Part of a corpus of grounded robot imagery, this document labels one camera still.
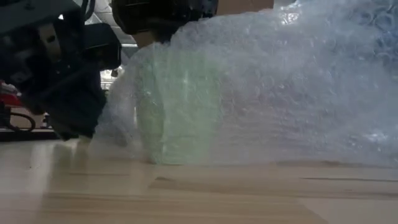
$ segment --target bubble wrap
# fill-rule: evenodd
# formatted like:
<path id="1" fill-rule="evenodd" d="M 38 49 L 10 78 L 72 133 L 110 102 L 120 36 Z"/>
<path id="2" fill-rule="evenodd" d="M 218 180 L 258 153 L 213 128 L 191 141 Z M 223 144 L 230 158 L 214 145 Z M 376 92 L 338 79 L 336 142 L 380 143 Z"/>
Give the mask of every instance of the bubble wrap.
<path id="1" fill-rule="evenodd" d="M 138 51 L 94 154 L 164 164 L 398 165 L 398 1 L 218 16 Z"/>

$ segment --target black machine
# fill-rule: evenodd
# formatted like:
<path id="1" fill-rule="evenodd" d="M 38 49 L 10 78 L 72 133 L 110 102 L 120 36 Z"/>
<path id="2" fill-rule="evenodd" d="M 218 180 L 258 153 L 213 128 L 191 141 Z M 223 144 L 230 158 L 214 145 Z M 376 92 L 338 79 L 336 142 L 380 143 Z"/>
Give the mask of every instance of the black machine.
<path id="1" fill-rule="evenodd" d="M 189 21 L 211 17 L 218 0 L 113 0 L 127 34 L 151 31 L 167 42 Z M 121 43 L 108 24 L 85 25 L 95 0 L 0 0 L 0 80 L 21 92 L 33 114 L 50 115 L 64 140 L 92 137 L 106 97 L 100 71 L 121 64 Z"/>

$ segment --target wooden surface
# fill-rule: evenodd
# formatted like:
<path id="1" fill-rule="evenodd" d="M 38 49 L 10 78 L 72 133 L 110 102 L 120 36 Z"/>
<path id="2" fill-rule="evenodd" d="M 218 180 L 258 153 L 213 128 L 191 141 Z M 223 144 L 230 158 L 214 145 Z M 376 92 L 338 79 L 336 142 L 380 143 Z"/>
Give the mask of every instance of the wooden surface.
<path id="1" fill-rule="evenodd" d="M 398 170 L 153 166 L 84 144 L 0 144 L 1 223 L 398 223 Z"/>

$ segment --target wooden table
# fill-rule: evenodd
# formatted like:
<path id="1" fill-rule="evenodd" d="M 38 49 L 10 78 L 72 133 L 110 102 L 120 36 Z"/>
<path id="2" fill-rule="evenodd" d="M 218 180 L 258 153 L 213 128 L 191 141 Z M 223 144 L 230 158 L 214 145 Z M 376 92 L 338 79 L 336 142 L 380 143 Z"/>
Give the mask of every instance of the wooden table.
<path id="1" fill-rule="evenodd" d="M 0 144 L 1 223 L 398 223 L 398 170 L 153 166 L 84 144 Z"/>

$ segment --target wood grain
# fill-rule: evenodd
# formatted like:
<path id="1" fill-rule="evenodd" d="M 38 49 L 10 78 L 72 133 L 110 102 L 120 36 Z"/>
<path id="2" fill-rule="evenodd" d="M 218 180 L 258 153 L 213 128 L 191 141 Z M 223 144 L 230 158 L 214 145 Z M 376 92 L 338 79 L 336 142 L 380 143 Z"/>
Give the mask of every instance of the wood grain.
<path id="1" fill-rule="evenodd" d="M 1 223 L 398 221 L 396 169 L 331 162 L 154 166 L 92 159 L 85 147 L 0 145 Z"/>

